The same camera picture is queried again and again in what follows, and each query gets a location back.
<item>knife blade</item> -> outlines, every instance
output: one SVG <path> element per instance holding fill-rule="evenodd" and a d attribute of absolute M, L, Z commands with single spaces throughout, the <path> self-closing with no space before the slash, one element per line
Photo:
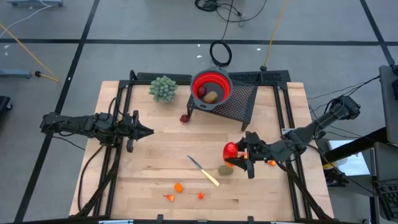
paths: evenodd
<path fill-rule="evenodd" d="M 187 155 L 187 158 L 193 163 L 193 165 L 195 165 L 207 178 L 209 178 L 213 184 L 215 184 L 217 187 L 220 186 L 220 183 L 213 177 L 211 176 L 209 173 L 207 173 L 203 167 L 201 165 L 199 165 L 199 163 L 194 160 L 192 157 Z"/>

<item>concrete floor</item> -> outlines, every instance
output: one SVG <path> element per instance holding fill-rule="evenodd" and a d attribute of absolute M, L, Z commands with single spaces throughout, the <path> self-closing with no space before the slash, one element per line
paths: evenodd
<path fill-rule="evenodd" d="M 71 39 L 75 44 L 26 44 L 61 80 L 67 77 L 73 57 L 94 0 L 64 0 L 62 8 L 46 9 L 11 31 L 22 39 Z M 398 41 L 398 1 L 366 0 L 385 41 Z M 247 17 L 254 15 L 263 1 L 235 1 L 234 6 Z M 244 27 L 229 24 L 225 39 L 269 40 L 283 1 L 268 0 L 261 14 Z M 27 7 L 12 7 L 0 2 L 0 22 L 5 26 L 31 14 Z M 195 8 L 193 1 L 101 0 L 88 39 L 129 40 L 206 40 L 219 39 L 225 21 L 215 12 Z M 291 0 L 280 23 L 276 40 L 370 41 L 377 38 L 360 0 Z M 255 71 L 264 63 L 267 45 L 234 44 L 229 72 Z M 136 72 L 194 74 L 213 66 L 209 45 L 201 44 L 85 44 L 78 62 L 63 114 L 92 114 L 104 80 L 127 79 Z M 398 47 L 388 47 L 398 61 Z M 215 48 L 215 57 L 227 54 Z M 304 82 L 307 96 L 364 82 L 378 75 L 387 64 L 380 46 L 273 45 L 269 70 L 289 70 L 293 82 Z M 0 44 L 0 68 L 44 70 L 17 44 Z M 44 135 L 39 124 L 43 114 L 55 109 L 63 83 L 44 78 L 2 78 L 0 95 L 12 98 L 13 110 L 0 126 L 0 223 L 12 222 L 36 162 Z M 327 103 L 329 95 L 310 100 L 315 108 Z M 335 126 L 357 134 L 367 134 L 384 126 L 379 82 L 372 82 L 353 94 L 362 106 L 354 121 Z M 349 135 L 333 130 L 338 134 Z M 331 139 L 341 137 L 329 135 Z M 71 141 L 85 146 L 87 139 L 72 136 Z M 25 220 L 67 217 L 83 152 L 53 139 Z M 360 222 L 369 218 L 368 198 L 330 189 L 336 218 Z"/>

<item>wooden tabletop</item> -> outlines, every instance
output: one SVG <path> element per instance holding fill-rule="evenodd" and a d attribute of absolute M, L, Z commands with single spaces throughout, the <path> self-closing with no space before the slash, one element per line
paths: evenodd
<path fill-rule="evenodd" d="M 103 82 L 95 112 L 105 112 L 116 96 L 118 82 Z M 311 122 L 303 83 L 288 83 L 296 127 Z M 224 164 L 223 147 L 227 142 L 238 142 L 244 133 L 241 123 L 206 112 L 194 110 L 191 120 L 182 124 L 179 119 L 186 114 L 190 96 L 189 86 L 179 86 L 175 101 L 170 104 L 155 103 L 148 94 L 149 85 L 134 85 L 129 112 L 139 110 L 140 122 L 155 130 L 155 134 L 134 142 L 133 153 L 126 150 L 126 140 L 121 154 L 118 180 L 111 218 L 156 219 L 163 214 L 166 220 L 247 220 L 293 221 L 287 174 L 278 167 L 262 162 L 255 164 L 255 179 L 234 169 L 231 176 L 218 174 Z M 283 93 L 280 99 L 287 115 Z M 275 107 L 274 91 L 269 86 L 259 86 L 251 124 L 247 131 L 257 132 L 268 143 L 280 139 L 280 129 Z M 89 139 L 82 167 L 99 148 L 96 139 Z M 105 149 L 89 164 L 83 178 L 82 205 L 98 186 Z M 192 156 L 215 177 L 220 186 L 210 182 L 185 156 Z M 302 155 L 307 189 L 322 209 L 333 216 L 330 198 L 323 176 L 320 156 L 307 149 Z M 180 182 L 182 193 L 174 191 Z M 70 214 L 77 213 L 77 189 Z M 197 199 L 203 192 L 205 198 Z M 302 197 L 297 189 L 300 214 L 304 217 Z M 175 195 L 169 202 L 163 195 Z M 108 191 L 103 194 L 101 213 L 104 213 Z"/>

